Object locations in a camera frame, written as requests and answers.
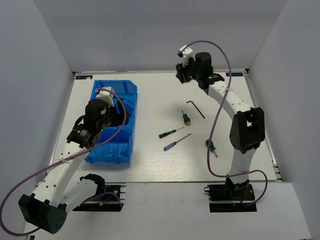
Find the brown hex key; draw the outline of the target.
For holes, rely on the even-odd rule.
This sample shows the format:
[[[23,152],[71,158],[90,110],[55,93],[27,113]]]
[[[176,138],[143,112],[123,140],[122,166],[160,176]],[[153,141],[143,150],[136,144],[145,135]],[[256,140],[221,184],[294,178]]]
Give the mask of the brown hex key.
[[[199,114],[202,116],[203,119],[206,119],[206,117],[204,116],[204,114],[200,111],[200,109],[196,106],[196,104],[192,101],[192,100],[188,100],[186,102],[186,104],[192,104],[195,109],[199,112]]]

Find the black green precision screwdriver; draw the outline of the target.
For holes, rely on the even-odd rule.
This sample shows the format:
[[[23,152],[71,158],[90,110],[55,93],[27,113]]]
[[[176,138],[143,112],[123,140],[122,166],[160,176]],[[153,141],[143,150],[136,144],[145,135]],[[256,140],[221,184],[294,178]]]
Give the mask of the black green precision screwdriver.
[[[161,133],[161,134],[158,135],[158,137],[159,137],[160,139],[165,138],[165,137],[167,137],[167,136],[169,136],[169,135],[171,135],[171,134],[173,134],[173,133],[175,133],[175,132],[177,132],[177,131],[179,131],[179,130],[181,130],[181,129],[183,129],[183,128],[184,128],[184,127],[181,127],[181,128],[178,128],[178,129],[173,129],[173,130],[170,130],[170,131]]]

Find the blue red screwdriver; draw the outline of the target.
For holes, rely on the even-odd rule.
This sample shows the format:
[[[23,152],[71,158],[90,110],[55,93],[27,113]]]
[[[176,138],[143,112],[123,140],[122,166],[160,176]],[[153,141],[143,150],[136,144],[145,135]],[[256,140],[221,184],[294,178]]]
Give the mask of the blue red screwdriver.
[[[163,148],[163,151],[166,152],[166,151],[172,149],[177,143],[183,141],[184,139],[186,139],[186,138],[189,137],[190,135],[191,135],[191,134],[189,133],[189,134],[187,134],[186,136],[182,137],[181,139],[179,139],[179,140],[177,140],[177,141],[174,141],[174,142],[166,145],[166,146]]]

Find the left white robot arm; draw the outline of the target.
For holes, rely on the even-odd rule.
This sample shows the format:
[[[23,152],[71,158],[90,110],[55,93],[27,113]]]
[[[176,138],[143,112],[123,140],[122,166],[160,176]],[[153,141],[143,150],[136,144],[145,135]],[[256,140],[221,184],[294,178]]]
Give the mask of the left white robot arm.
[[[103,131],[108,127],[123,128],[129,121],[123,98],[114,103],[112,98],[92,99],[85,107],[66,139],[71,151],[48,169],[30,195],[22,195],[18,206],[26,222],[50,234],[56,234],[64,225],[69,212],[86,201],[99,200],[106,196],[105,180],[90,173],[80,178],[76,186],[67,190],[74,173],[95,149],[101,147]]]

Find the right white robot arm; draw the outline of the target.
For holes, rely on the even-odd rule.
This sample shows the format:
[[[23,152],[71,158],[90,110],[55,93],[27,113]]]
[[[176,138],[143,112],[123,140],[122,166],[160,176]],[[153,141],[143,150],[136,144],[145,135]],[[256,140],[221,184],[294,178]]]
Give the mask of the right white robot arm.
[[[208,52],[193,54],[191,48],[178,54],[182,63],[176,65],[181,83],[195,80],[200,89],[216,100],[232,120],[229,139],[233,158],[226,176],[226,195],[236,200],[249,185],[249,171],[256,149],[265,140],[265,115],[260,107],[250,107],[228,87],[224,77],[214,73]]]

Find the green orange stubby screwdriver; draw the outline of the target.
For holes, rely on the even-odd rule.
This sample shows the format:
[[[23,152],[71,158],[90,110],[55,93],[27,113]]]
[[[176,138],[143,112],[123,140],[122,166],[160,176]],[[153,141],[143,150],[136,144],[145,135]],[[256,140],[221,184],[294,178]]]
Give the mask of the green orange stubby screwdriver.
[[[186,126],[189,126],[191,124],[190,118],[188,117],[188,115],[183,110],[181,112],[182,112],[182,118],[183,118],[184,124]]]

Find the right blue corner label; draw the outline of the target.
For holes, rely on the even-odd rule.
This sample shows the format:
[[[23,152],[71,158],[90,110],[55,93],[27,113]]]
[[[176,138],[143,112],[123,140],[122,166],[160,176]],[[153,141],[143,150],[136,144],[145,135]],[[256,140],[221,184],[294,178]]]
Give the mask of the right blue corner label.
[[[226,72],[225,75],[227,77],[229,77],[229,76],[232,76],[232,77],[243,77],[244,76],[244,74],[242,72],[232,72],[232,73]]]

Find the blue corner label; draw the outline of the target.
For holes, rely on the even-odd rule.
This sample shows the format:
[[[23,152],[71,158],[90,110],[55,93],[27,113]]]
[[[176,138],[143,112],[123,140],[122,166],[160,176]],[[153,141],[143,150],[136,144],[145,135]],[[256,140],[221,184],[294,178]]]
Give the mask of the blue corner label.
[[[232,73],[226,72],[225,75],[227,77],[229,77],[229,76],[232,76],[232,77],[243,77],[244,76],[244,74],[242,72],[232,72]]]
[[[92,78],[92,75],[77,75],[75,77],[76,80],[91,80]]]

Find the left blue corner label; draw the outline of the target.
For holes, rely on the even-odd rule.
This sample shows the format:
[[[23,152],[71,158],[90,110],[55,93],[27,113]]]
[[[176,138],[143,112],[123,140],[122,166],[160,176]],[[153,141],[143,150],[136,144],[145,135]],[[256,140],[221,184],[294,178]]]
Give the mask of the left blue corner label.
[[[92,75],[77,75],[75,77],[76,80],[91,80],[92,78]]]

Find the dark green stubby screwdriver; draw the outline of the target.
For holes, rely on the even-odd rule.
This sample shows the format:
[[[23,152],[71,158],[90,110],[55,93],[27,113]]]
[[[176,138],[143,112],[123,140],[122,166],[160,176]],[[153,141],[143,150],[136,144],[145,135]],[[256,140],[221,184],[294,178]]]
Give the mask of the dark green stubby screwdriver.
[[[209,147],[210,152],[213,153],[216,158],[218,158],[218,155],[216,153],[216,147],[214,146],[214,143],[211,140],[207,139],[205,141],[205,144]]]

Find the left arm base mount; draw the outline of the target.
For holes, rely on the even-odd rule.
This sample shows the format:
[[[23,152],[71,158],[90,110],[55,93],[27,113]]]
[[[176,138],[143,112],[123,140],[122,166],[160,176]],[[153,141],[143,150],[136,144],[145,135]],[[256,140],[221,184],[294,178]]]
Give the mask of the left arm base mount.
[[[74,212],[114,212],[118,213],[125,204],[126,184],[105,184],[90,200],[73,209]]]

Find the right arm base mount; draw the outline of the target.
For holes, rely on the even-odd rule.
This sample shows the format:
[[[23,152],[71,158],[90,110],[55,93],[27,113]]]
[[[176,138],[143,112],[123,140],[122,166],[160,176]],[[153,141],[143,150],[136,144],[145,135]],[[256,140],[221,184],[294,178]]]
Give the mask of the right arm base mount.
[[[208,194],[211,213],[249,213],[257,212],[256,198],[250,181],[234,185],[227,178],[224,184],[210,184],[204,187]]]

